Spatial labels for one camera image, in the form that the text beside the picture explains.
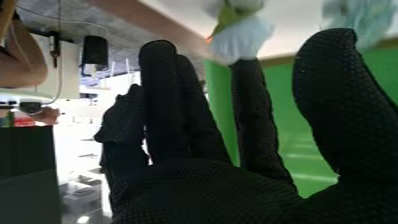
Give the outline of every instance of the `person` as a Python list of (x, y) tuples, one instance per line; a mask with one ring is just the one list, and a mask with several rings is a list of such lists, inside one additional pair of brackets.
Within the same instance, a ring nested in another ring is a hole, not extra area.
[[(16, 0), (0, 0), (0, 88), (23, 88), (41, 85), (46, 80), (48, 70), (41, 48), (19, 16), (14, 12)], [(0, 119), (9, 110), (0, 110)], [(32, 116), (35, 121), (53, 125), (58, 110), (46, 107), (42, 113)]]
[(114, 224), (398, 223), (398, 108), (355, 41), (350, 29), (321, 31), (295, 59), (297, 106), (339, 174), (336, 185), (307, 199), (298, 196), (277, 154), (257, 60), (240, 60), (231, 66), (243, 150), (238, 168), (190, 61), (167, 41), (142, 47), (142, 86), (133, 85), (117, 97), (94, 137), (103, 144)]

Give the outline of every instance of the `white ceiling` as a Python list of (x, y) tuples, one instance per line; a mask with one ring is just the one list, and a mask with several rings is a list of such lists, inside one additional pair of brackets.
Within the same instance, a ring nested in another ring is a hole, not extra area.
[[(204, 38), (209, 36), (217, 20), (206, 9), (218, 0), (140, 1)], [(273, 58), (297, 52), (305, 39), (320, 31), (321, 6), (323, 0), (268, 0), (261, 15), (275, 24), (275, 33), (259, 52), (261, 58)], [(398, 36), (398, 18), (387, 36)]]

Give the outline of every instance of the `red object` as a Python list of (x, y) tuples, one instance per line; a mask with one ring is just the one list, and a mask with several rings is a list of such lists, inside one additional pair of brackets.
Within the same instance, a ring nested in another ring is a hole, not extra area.
[(14, 118), (14, 127), (32, 127), (35, 126), (35, 121), (30, 117)]

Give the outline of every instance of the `cable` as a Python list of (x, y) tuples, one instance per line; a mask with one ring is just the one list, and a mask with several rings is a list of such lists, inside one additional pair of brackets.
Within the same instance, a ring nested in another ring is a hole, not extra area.
[(41, 14), (37, 14), (34, 11), (30, 11), (28, 9), (25, 9), (19, 6), (18, 6), (18, 9), (21, 11), (28, 12), (32, 15), (39, 16), (41, 18), (57, 21), (58, 23), (76, 23), (76, 24), (85, 24), (85, 25), (96, 26), (105, 31), (105, 38), (108, 37), (110, 31), (108, 31), (108, 28), (103, 25), (99, 25), (99, 24), (96, 24), (92, 22), (85, 22), (85, 21), (78, 21), (78, 20), (64, 20), (64, 19), (57, 19), (57, 18), (53, 18), (50, 16), (42, 16)]
[[(62, 21), (60, 21), (60, 18), (62, 18), (60, 2), (62, 2), (62, 0), (58, 0), (58, 19), (57, 19), (57, 22), (58, 22), (58, 34), (60, 34), (60, 28), (62, 28)], [(57, 102), (58, 97), (60, 97), (60, 93), (62, 93), (62, 86), (64, 86), (64, 77), (62, 77), (62, 53), (60, 53), (60, 55), (58, 55), (58, 92), (57, 92), (53, 101), (50, 103), (44, 103), (42, 105), (50, 105), (50, 104), (53, 104)]]

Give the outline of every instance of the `green wall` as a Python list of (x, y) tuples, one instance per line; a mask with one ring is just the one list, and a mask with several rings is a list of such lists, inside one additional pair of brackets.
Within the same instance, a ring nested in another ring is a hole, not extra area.
[[(398, 103), (398, 49), (375, 50), (364, 54), (369, 69), (389, 96)], [(295, 177), (300, 195), (307, 197), (336, 183), (320, 156), (311, 128), (297, 110), (291, 95), (291, 65), (265, 69), (273, 101), (273, 115), (279, 128), (281, 155)], [(238, 164), (236, 133), (231, 111), (231, 74), (227, 68), (206, 62), (209, 105), (215, 113), (229, 154)]]

